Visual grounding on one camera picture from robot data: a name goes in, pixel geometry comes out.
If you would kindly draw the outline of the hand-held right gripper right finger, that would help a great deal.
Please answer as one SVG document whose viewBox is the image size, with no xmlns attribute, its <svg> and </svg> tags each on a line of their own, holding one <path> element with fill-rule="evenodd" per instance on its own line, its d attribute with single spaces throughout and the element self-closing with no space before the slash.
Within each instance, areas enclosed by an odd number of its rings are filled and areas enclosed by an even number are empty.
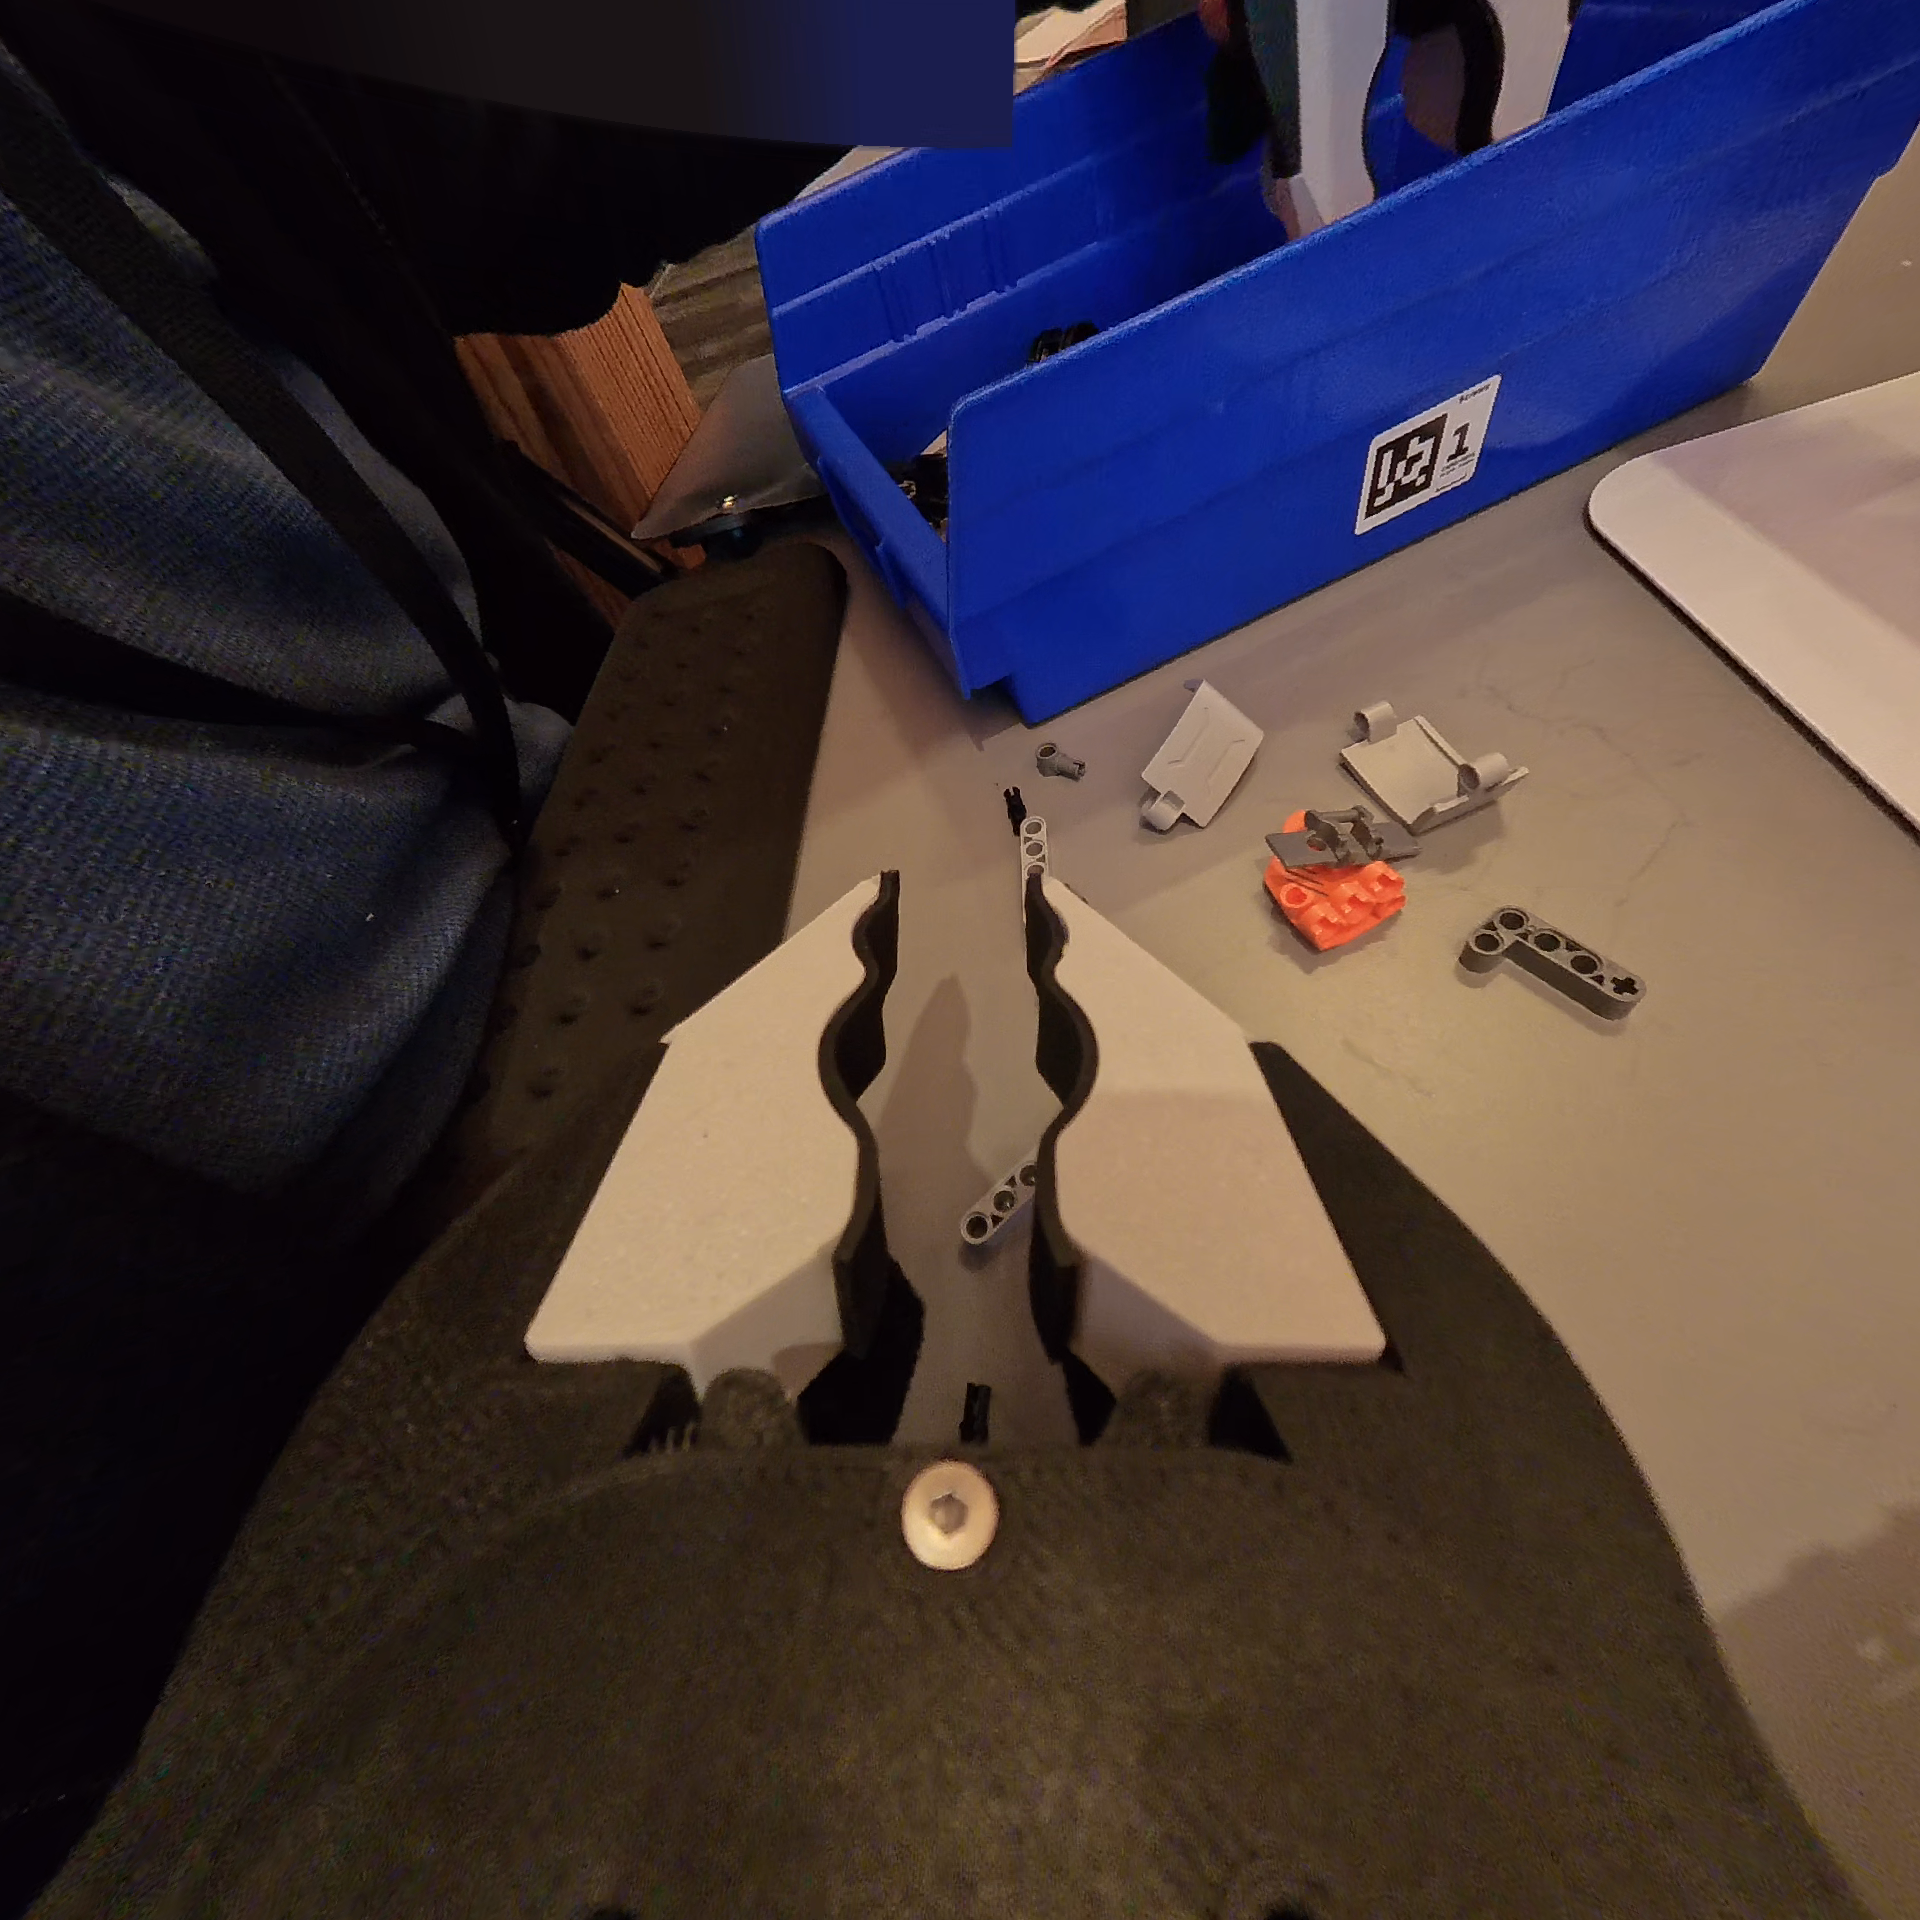
<svg viewBox="0 0 1920 1920">
<path fill-rule="evenodd" d="M 1140 1377 L 1376 1365 L 1386 1333 L 1257 1052 L 1211 998 L 1050 874 L 1024 877 L 1037 1069 L 1028 1302 L 1077 1438 Z"/>
</svg>

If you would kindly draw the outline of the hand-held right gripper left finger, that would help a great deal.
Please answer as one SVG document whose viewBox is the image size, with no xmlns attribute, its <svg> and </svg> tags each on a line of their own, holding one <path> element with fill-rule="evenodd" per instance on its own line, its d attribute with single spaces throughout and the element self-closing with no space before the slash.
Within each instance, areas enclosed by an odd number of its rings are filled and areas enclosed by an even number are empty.
<svg viewBox="0 0 1920 1920">
<path fill-rule="evenodd" d="M 884 1061 L 898 874 L 861 879 L 679 1022 L 525 1331 L 545 1362 L 776 1378 L 805 1420 L 896 1420 L 923 1305 L 857 1106 Z"/>
</svg>

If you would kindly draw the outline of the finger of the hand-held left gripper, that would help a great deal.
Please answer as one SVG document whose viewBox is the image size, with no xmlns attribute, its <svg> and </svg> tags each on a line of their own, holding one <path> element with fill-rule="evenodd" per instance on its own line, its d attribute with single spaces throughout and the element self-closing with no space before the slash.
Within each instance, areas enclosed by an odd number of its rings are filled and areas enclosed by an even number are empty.
<svg viewBox="0 0 1920 1920">
<path fill-rule="evenodd" d="M 1383 57 L 1386 3 L 1297 4 L 1301 165 L 1289 178 L 1297 230 L 1321 230 L 1375 204 L 1364 131 Z"/>
<path fill-rule="evenodd" d="M 1393 3 L 1405 42 L 1410 129 L 1445 153 L 1477 153 L 1537 125 L 1569 49 L 1570 3 Z"/>
</svg>

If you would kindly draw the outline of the orange pointed toy panel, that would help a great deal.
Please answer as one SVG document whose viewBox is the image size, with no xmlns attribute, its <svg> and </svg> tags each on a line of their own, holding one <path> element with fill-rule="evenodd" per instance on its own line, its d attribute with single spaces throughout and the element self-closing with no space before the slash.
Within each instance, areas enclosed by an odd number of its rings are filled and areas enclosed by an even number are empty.
<svg viewBox="0 0 1920 1920">
<path fill-rule="evenodd" d="M 1383 860 L 1292 868 L 1274 855 L 1264 867 L 1264 889 L 1285 924 L 1319 954 L 1353 945 L 1405 905 L 1405 879 Z"/>
</svg>

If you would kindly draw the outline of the dark grey toy plate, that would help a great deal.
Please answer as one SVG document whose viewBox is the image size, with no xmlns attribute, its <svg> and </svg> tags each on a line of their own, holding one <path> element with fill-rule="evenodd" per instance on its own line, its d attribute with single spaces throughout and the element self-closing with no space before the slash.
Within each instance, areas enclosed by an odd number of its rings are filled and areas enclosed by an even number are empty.
<svg viewBox="0 0 1920 1920">
<path fill-rule="evenodd" d="M 1305 806 L 1264 842 L 1271 858 L 1295 874 L 1401 863 L 1423 852 L 1415 835 L 1394 821 L 1379 821 L 1364 804 Z"/>
</svg>

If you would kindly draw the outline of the blue plastic bin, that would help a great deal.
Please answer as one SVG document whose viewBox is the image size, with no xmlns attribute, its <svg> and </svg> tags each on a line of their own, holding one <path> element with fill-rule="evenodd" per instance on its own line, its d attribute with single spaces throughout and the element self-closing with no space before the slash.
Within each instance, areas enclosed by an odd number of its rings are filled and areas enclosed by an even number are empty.
<svg viewBox="0 0 1920 1920">
<path fill-rule="evenodd" d="M 784 405 L 955 686 L 1042 723 L 1755 375 L 1919 115 L 1916 4 L 1586 4 L 1555 109 L 1289 243 L 1192 19 L 759 225 Z M 1103 331 L 1017 370 L 1035 334 Z M 1370 443 L 1499 375 L 1475 478 Z M 951 427 L 949 534 L 890 469 Z"/>
</svg>

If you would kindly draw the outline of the grey bent toy beam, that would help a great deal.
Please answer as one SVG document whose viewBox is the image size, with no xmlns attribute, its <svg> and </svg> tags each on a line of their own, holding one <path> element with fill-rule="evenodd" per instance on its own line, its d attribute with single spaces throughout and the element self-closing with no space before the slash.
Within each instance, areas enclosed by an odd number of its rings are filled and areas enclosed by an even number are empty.
<svg viewBox="0 0 1920 1920">
<path fill-rule="evenodd" d="M 1459 965 L 1475 974 L 1520 970 L 1585 1013 L 1612 1022 L 1631 1018 L 1649 989 L 1644 974 L 1516 903 L 1498 908 L 1468 935 Z"/>
</svg>

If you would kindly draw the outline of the grey long toy panel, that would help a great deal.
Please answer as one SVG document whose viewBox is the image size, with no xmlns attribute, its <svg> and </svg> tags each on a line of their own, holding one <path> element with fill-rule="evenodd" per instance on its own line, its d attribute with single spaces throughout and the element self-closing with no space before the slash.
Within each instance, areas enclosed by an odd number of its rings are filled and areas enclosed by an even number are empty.
<svg viewBox="0 0 1920 1920">
<path fill-rule="evenodd" d="M 1353 738 L 1339 750 L 1346 773 L 1408 831 L 1489 810 L 1529 777 L 1499 751 L 1465 757 L 1423 715 L 1401 719 L 1393 705 L 1353 715 Z"/>
</svg>

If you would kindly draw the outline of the pile of toy building parts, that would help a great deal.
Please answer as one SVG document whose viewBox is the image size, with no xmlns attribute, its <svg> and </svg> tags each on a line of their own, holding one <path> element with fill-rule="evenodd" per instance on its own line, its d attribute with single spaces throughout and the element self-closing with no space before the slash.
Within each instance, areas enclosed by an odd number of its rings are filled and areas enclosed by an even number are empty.
<svg viewBox="0 0 1920 1920">
<path fill-rule="evenodd" d="M 1050 359 L 1093 341 L 1100 331 L 1103 326 L 1093 319 L 1080 319 L 1063 326 L 1044 326 L 1041 334 L 1033 335 L 1033 341 L 1024 349 L 1024 359 L 1017 363 L 1016 370 L 1037 367 Z M 946 426 L 931 443 L 923 446 L 923 451 L 914 460 L 893 463 L 890 469 L 904 499 L 923 517 L 923 521 L 937 537 L 949 534 L 949 454 L 951 427 Z"/>
</svg>

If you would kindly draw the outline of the white printed tag label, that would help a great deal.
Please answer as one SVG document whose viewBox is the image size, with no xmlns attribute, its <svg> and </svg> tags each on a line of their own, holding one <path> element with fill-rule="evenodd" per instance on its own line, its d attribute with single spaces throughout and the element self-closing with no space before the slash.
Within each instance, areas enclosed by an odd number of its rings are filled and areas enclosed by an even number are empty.
<svg viewBox="0 0 1920 1920">
<path fill-rule="evenodd" d="M 1475 478 L 1499 387 L 1503 377 L 1489 375 L 1375 436 L 1361 473 L 1355 537 L 1381 530 Z"/>
</svg>

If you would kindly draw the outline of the grey curved toy panel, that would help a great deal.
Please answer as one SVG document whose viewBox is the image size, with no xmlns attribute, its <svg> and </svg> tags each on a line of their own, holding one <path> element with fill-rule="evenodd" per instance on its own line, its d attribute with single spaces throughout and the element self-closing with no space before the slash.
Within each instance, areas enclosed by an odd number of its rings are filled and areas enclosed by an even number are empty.
<svg viewBox="0 0 1920 1920">
<path fill-rule="evenodd" d="M 1189 683 L 1192 700 L 1140 780 L 1140 825 L 1168 831 L 1180 821 L 1208 828 L 1251 767 L 1264 733 L 1209 682 Z"/>
</svg>

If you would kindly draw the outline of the black dimpled pad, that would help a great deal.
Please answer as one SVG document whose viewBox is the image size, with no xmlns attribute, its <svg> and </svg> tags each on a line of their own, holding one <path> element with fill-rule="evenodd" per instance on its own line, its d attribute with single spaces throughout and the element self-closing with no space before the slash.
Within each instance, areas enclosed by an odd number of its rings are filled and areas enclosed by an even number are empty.
<svg viewBox="0 0 1920 1920">
<path fill-rule="evenodd" d="M 521 868 L 464 1129 L 487 1162 L 780 945 L 847 606 L 842 561 L 810 542 L 632 606 Z"/>
</svg>

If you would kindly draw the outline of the white desk stand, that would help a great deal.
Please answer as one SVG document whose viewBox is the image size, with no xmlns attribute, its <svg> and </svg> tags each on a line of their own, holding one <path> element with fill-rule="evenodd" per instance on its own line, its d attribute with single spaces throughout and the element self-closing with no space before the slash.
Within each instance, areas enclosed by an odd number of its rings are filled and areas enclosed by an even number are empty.
<svg viewBox="0 0 1920 1920">
<path fill-rule="evenodd" d="M 1588 524 L 1919 825 L 1919 375 L 1647 453 Z"/>
</svg>

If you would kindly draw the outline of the metal plate with caster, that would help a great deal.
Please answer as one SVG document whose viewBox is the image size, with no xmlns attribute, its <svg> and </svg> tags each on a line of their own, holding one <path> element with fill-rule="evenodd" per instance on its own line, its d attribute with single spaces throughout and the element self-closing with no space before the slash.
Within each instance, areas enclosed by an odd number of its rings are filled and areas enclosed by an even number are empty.
<svg viewBox="0 0 1920 1920">
<path fill-rule="evenodd" d="M 777 517 L 824 497 L 788 420 L 777 361 L 762 355 L 727 375 L 632 537 L 751 554 Z"/>
</svg>

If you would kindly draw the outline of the ribbed wooden cabinet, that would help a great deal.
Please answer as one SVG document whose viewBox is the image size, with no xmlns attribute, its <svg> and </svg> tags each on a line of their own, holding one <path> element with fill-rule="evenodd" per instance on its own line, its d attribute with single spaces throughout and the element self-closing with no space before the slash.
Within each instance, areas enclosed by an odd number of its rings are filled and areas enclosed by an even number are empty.
<svg viewBox="0 0 1920 1920">
<path fill-rule="evenodd" d="M 513 497 L 608 622 L 635 588 L 592 567 L 639 561 L 656 586 L 683 571 L 660 542 L 634 539 L 703 412 L 656 310 L 623 283 L 608 313 L 561 334 L 469 331 L 453 341 L 500 443 Z"/>
</svg>

